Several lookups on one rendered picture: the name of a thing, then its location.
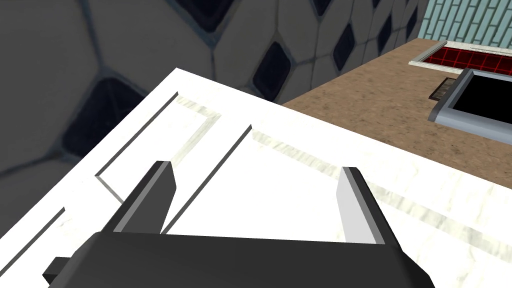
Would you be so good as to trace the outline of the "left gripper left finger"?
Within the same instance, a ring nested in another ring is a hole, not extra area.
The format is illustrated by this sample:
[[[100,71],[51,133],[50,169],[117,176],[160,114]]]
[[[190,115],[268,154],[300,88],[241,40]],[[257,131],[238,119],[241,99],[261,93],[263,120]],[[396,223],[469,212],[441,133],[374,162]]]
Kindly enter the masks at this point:
[[[176,190],[172,163],[156,161],[101,231],[161,233]]]

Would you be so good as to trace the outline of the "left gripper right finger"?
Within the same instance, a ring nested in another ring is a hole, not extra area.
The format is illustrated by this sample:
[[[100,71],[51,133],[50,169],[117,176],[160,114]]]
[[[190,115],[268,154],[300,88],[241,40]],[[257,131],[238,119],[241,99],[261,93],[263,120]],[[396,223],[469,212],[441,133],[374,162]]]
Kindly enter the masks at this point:
[[[347,242],[399,245],[359,169],[341,168],[336,200]]]

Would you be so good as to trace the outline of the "white marble cabinet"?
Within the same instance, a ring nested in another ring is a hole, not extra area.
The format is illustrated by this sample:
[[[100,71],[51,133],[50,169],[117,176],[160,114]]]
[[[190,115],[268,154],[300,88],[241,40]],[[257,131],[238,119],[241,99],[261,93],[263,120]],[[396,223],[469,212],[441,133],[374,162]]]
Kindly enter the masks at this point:
[[[435,288],[512,288],[512,189],[175,69],[0,239],[0,288],[48,288],[157,160],[170,234],[341,242],[344,167]]]

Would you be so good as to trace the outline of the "dark grey flat rectangle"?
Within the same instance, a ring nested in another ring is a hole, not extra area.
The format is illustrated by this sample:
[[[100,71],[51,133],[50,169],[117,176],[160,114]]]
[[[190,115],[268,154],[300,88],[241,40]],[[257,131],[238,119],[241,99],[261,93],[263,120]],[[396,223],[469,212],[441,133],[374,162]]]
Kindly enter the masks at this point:
[[[455,78],[446,77],[430,94],[428,97],[430,100],[439,101],[450,89],[453,83],[456,81]]]

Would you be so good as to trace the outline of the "grey sink with black basin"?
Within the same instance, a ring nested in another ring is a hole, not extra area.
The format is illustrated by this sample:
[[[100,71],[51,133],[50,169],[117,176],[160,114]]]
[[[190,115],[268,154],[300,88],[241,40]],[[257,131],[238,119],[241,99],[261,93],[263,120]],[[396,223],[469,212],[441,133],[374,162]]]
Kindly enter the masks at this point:
[[[464,69],[428,120],[512,146],[512,75]]]

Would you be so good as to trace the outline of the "red grid white-framed panel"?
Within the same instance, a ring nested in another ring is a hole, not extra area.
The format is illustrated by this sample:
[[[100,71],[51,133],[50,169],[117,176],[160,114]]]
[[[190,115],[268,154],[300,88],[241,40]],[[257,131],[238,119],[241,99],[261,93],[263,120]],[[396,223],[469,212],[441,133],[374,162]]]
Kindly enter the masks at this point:
[[[408,64],[457,75],[469,68],[512,76],[512,49],[444,40],[436,42]]]

